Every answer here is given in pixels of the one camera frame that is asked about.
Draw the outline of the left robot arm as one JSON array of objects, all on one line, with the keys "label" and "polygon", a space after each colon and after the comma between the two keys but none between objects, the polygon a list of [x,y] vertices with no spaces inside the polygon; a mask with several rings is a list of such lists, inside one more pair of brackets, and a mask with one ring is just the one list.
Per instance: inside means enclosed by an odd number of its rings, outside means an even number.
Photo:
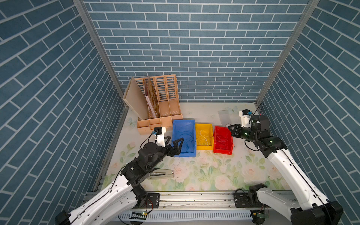
[{"label": "left robot arm", "polygon": [[111,184],[71,212],[60,212],[55,224],[105,225],[122,212],[144,205],[147,192],[141,183],[165,157],[179,155],[183,143],[183,138],[171,141],[163,135],[157,136],[155,142],[145,142],[138,157],[126,164]]}]

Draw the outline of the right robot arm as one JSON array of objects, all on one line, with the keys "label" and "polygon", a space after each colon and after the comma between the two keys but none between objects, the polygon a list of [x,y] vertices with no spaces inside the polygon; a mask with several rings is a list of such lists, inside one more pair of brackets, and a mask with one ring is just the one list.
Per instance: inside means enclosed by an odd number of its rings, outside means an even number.
[{"label": "right robot arm", "polygon": [[281,138],[272,136],[270,122],[262,115],[242,115],[241,124],[228,126],[232,137],[252,142],[288,183],[296,200],[291,201],[272,191],[265,184],[249,187],[248,203],[269,206],[293,225],[336,225],[343,215],[337,201],[330,201],[293,159]]}]

